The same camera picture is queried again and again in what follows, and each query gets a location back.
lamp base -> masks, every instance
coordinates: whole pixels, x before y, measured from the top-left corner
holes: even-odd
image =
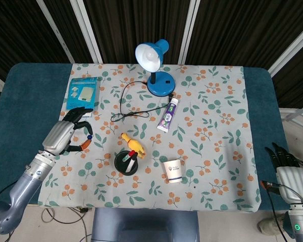
[[[148,78],[147,88],[151,94],[157,97],[165,97],[174,91],[174,78],[167,72],[156,72],[156,82],[152,84],[151,77]]]

lamp shade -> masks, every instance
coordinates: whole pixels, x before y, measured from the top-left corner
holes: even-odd
[[[148,72],[156,72],[163,63],[163,55],[168,51],[169,44],[160,39],[154,43],[142,43],[137,46],[135,55],[138,63]]]

robotic arm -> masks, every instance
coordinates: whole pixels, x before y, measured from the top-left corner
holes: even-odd
[[[271,157],[278,183],[262,181],[262,184],[265,189],[281,195],[290,204],[288,214],[295,240],[303,242],[303,168],[292,154],[275,143],[273,146],[276,154],[267,147],[265,150]]]
[[[10,233],[19,225],[27,204],[55,165],[56,155],[65,151],[82,151],[89,146],[93,134],[91,125],[79,120],[85,113],[92,111],[84,107],[74,108],[53,126],[42,143],[44,151],[39,151],[32,162],[26,165],[26,170],[10,190],[11,204],[0,201],[0,234]],[[82,127],[86,127],[89,132],[87,140],[80,146],[70,145],[74,131]]]

white paper cup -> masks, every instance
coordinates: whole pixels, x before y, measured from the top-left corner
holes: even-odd
[[[169,183],[182,181],[181,160],[169,160],[163,163]]]

shoe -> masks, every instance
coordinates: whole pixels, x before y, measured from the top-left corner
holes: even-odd
[[[283,229],[284,216],[285,214],[277,215],[278,224],[283,232],[284,232]],[[258,228],[260,232],[264,235],[278,235],[281,233],[278,229],[278,226],[274,218],[263,219],[258,223]]]

